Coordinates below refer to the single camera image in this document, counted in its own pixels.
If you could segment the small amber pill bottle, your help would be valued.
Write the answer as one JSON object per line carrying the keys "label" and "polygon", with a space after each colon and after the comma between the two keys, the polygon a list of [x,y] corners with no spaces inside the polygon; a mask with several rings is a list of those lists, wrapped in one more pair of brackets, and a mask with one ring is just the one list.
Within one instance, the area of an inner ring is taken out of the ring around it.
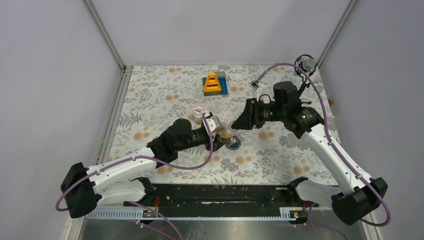
{"label": "small amber pill bottle", "polygon": [[216,134],[219,135],[223,139],[231,139],[235,135],[235,133],[233,131],[231,131],[230,129],[226,129],[226,128],[219,130]]}

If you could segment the round clear blue pill case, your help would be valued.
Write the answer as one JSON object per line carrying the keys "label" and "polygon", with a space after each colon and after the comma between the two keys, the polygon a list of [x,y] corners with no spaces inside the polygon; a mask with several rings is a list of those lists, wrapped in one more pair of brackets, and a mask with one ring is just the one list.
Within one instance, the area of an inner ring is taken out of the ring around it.
{"label": "round clear blue pill case", "polygon": [[233,135],[229,140],[225,146],[230,150],[237,150],[242,145],[242,141],[236,135]]}

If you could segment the white cap amber pill bottle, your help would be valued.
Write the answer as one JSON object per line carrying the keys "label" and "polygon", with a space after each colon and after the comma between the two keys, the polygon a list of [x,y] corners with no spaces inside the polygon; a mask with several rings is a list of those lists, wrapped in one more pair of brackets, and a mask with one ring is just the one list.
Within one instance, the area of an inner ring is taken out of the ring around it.
{"label": "white cap amber pill bottle", "polygon": [[201,106],[196,106],[193,110],[194,122],[200,126],[203,122],[203,115],[207,116],[207,114],[208,112]]}

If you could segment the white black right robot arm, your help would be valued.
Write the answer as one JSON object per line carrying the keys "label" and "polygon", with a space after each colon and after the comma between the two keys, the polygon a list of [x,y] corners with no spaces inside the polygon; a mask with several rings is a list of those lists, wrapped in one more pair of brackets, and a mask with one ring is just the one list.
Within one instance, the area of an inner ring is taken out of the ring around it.
{"label": "white black right robot arm", "polygon": [[302,105],[301,92],[292,82],[274,84],[273,93],[274,99],[268,103],[248,98],[231,128],[252,130],[267,122],[282,122],[318,156],[337,182],[337,186],[331,186],[299,177],[288,184],[287,201],[293,206],[306,201],[331,208],[346,225],[353,225],[378,208],[388,189],[386,181],[373,178],[353,161],[329,133],[319,113]]}

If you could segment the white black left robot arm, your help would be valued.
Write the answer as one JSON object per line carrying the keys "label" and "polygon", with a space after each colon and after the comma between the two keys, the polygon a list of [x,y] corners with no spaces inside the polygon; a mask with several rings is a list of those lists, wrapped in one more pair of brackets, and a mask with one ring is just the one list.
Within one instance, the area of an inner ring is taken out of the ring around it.
{"label": "white black left robot arm", "polygon": [[124,202],[140,202],[144,206],[155,200],[155,190],[146,177],[137,174],[169,166],[178,153],[205,146],[212,154],[231,143],[232,136],[216,116],[208,116],[197,129],[189,120],[179,118],[145,147],[116,160],[92,166],[78,162],[71,166],[60,189],[62,195],[55,204],[58,212],[67,211],[76,219],[88,215],[99,206]]}

